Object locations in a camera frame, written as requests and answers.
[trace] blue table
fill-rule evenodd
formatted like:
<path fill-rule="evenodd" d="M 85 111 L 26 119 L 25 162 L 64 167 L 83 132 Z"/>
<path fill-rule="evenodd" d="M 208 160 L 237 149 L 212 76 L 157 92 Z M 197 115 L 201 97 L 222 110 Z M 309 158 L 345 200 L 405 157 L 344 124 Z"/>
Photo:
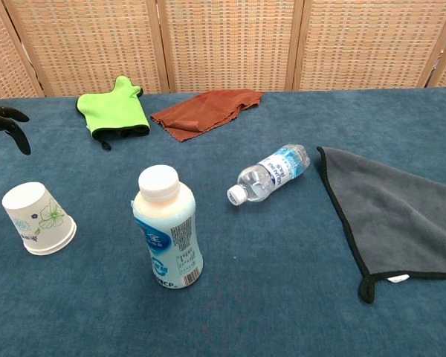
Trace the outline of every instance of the blue table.
<path fill-rule="evenodd" d="M 191 94 L 144 95 L 150 114 Z M 76 98 L 0 100 L 32 154 L 0 132 L 0 356 L 446 356 L 446 280 L 377 283 L 371 305 L 320 179 L 316 146 L 446 184 L 446 88 L 267 93 L 258 108 L 179 143 L 91 138 Z M 241 169 L 287 143 L 312 163 L 259 204 L 232 206 Z M 139 173 L 169 164 L 192 188 L 204 270 L 159 286 L 130 200 Z M 2 196 L 40 181 L 77 223 L 74 240 L 29 254 Z"/>

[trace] orange-brown towel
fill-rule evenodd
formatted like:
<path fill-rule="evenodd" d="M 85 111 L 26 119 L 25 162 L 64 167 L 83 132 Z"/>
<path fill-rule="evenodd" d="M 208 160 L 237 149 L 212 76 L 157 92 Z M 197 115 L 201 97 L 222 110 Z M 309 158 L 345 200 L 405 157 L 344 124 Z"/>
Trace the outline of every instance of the orange-brown towel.
<path fill-rule="evenodd" d="M 256 106 L 264 93 L 250 89 L 207 91 L 151 118 L 178 141 L 185 141 L 237 118 L 239 112 Z"/>

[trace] green cloth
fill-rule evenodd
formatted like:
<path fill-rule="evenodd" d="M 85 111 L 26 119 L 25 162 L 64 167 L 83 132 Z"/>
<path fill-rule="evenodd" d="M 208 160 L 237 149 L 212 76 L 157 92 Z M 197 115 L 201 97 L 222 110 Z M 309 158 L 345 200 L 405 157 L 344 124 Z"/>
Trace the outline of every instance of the green cloth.
<path fill-rule="evenodd" d="M 125 138 L 149 134 L 149 122 L 138 96 L 142 89 L 133 86 L 129 78 L 119 76 L 109 93 L 83 94 L 77 100 L 77 110 L 84 115 L 91 136 L 103 149 L 111 146 L 103 140 L 103 133 L 113 132 Z"/>

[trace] white paper cup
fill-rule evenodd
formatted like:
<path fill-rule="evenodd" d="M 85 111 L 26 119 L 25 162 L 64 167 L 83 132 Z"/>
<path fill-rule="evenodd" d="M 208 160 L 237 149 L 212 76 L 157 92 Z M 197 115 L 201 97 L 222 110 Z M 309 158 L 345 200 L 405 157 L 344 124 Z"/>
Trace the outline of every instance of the white paper cup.
<path fill-rule="evenodd" d="M 74 238 L 76 223 L 39 182 L 26 182 L 12 188 L 1 205 L 23 239 L 23 245 L 32 254 L 54 253 Z"/>

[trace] plastic bottle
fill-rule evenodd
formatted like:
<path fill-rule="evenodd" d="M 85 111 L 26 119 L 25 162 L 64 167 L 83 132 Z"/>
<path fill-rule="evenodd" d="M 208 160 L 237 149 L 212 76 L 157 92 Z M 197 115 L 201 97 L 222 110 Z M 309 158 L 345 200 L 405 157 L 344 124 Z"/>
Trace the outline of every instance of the plastic bottle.
<path fill-rule="evenodd" d="M 131 202 L 135 221 L 149 246 L 157 281 L 170 289 L 189 286 L 203 269 L 195 232 L 195 199 L 170 166 L 146 168 Z"/>
<path fill-rule="evenodd" d="M 285 145 L 258 164 L 241 171 L 237 184 L 227 191 L 228 199 L 235 206 L 246 201 L 261 202 L 287 181 L 302 175 L 310 163 L 302 145 Z"/>

